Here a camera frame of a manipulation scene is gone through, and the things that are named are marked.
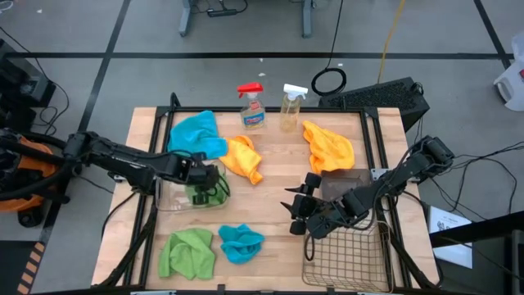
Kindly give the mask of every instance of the microfiber towel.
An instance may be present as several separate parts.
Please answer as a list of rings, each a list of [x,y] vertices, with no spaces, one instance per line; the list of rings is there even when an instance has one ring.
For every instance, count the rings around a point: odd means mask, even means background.
[[[251,260],[260,251],[264,236],[252,231],[247,225],[237,228],[222,225],[219,235],[224,241],[220,246],[228,260],[234,264],[243,264]]]
[[[355,165],[353,146],[347,138],[322,129],[307,120],[302,124],[304,138],[309,142],[311,150],[309,163],[314,173],[320,174],[322,170],[351,169]]]
[[[186,279],[212,279],[215,255],[210,249],[213,234],[207,229],[172,233],[162,249],[158,264],[161,278],[180,273]]]
[[[246,176],[251,184],[258,184],[262,175],[256,171],[262,157],[255,151],[255,146],[251,139],[245,135],[239,135],[236,138],[226,138],[228,141],[228,154],[220,157],[220,160],[233,173],[240,176]]]
[[[216,159],[228,153],[228,144],[219,138],[215,114],[203,111],[176,124],[169,137],[168,151],[205,152],[207,159]]]

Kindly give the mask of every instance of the clear plastic bottle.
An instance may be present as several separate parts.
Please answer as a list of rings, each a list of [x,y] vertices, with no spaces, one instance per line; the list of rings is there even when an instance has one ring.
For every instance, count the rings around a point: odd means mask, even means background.
[[[257,129],[264,126],[265,123],[265,107],[257,98],[257,94],[264,91],[260,83],[248,83],[237,87],[240,93],[239,98],[242,98],[244,93],[247,93],[247,106],[240,110],[240,117],[242,125],[246,129]]]
[[[297,97],[308,93],[308,89],[304,87],[284,84],[284,99],[282,100],[282,107],[280,109],[280,130],[283,132],[293,132],[296,130],[298,124],[298,114],[300,113],[300,99]]]

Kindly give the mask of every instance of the red spray nozzle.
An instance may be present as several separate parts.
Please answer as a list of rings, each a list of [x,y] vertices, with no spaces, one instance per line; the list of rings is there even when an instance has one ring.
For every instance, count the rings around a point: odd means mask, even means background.
[[[264,91],[264,87],[262,87],[262,84],[260,83],[251,82],[248,84],[238,86],[237,91],[240,93],[238,95],[238,98],[242,98],[242,95],[244,95],[244,93],[261,93]]]

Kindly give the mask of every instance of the desk leg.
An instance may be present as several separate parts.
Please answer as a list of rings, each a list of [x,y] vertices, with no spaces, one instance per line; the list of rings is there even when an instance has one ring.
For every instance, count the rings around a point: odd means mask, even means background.
[[[178,32],[182,37],[185,37],[187,34],[187,27],[189,26],[189,17],[191,16],[191,1],[192,0],[182,0],[182,18],[180,18],[180,26],[178,28]]]
[[[302,38],[311,37],[311,5],[312,0],[302,2]]]

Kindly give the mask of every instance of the metal wire basket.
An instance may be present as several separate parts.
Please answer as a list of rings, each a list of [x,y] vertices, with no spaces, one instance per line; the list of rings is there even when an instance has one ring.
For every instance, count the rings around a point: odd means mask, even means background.
[[[364,228],[370,219],[357,226]],[[390,293],[393,269],[385,263],[389,251],[390,233],[380,233],[379,223],[367,230],[338,228],[326,238],[305,240],[305,251],[312,261],[304,258],[302,279],[306,284],[327,288],[347,289],[358,292]]]

